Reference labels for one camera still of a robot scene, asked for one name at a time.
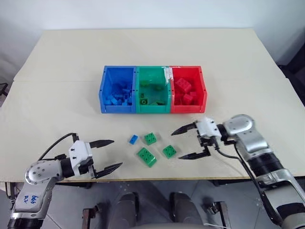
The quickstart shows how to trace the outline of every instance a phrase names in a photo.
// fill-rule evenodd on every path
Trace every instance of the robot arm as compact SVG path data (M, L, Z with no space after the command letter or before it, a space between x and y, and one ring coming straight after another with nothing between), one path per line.
M185 133L192 128L198 129L197 137L204 150L202 153L192 153L180 159L209 156L208 146L214 146L219 152L219 138L225 145L234 145L241 158L230 157L239 159L249 176L253 178L270 220L283 229L305 227L305 193L256 130L251 117L240 114L219 125L216 125L214 120L204 117L200 121L179 128L172 135ZM244 161L249 164L256 178Z
M96 172L93 167L91 148L102 147L112 140L83 142L73 139L69 157L60 155L54 159L39 160L25 173L25 182L13 207L8 224L10 229L39 229L47 214L54 185L72 176L89 172L91 178L99 178L116 170L122 163L106 167Z

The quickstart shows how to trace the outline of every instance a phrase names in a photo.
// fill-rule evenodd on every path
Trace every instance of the metal bracket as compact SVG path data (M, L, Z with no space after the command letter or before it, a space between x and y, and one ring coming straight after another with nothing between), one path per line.
M212 215L220 213L221 221L224 227L231 228L231 223L228 214L228 208L225 202L213 202L212 205L207 208L208 212Z

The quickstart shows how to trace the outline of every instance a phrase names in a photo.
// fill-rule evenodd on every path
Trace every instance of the black chair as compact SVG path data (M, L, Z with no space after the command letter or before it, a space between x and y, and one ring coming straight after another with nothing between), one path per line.
M5 92L5 89L7 88L7 83L0 83L0 96L5 95L8 96L8 94Z

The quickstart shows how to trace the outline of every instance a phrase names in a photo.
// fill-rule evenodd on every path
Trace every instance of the floor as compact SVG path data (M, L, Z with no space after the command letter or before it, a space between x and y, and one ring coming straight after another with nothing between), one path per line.
M168 209L169 195L173 191L191 197L203 222L221 225L219 215L206 214L202 208L205 202L213 200L226 202L233 229L279 228L269 220L251 182L215 187L207 180L170 180L96 183L90 189L55 186L42 229L81 228L83 208L92 208L97 203L102 203L105 213L91 220L91 229L105 229L112 207L128 192L139 194L139 225L171 222ZM0 228L6 228L10 202L3 191L0 191L0 202Z

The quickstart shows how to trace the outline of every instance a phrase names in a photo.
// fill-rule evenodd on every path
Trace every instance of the green building block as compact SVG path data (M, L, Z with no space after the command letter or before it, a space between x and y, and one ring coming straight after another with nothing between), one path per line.
M166 155L167 158L171 158L177 152L171 145L169 145L168 147L164 148L163 153Z
M164 89L163 85L157 84L154 86L154 90L156 90L156 91L162 91L163 89Z
M148 104L148 98L140 98L140 104L141 105L147 105Z
M148 80L141 80L140 81L140 86L141 87L148 87L149 81Z
M152 155L147 149L142 148L138 152L138 156L147 164L149 168L151 168L156 162L157 159Z
M165 102L162 101L162 100L158 100L158 101L156 101L156 103L157 103L158 105L165 105Z
M144 136L147 145L151 145L152 143L157 142L157 138L155 137L155 135L153 133L150 133L148 135Z

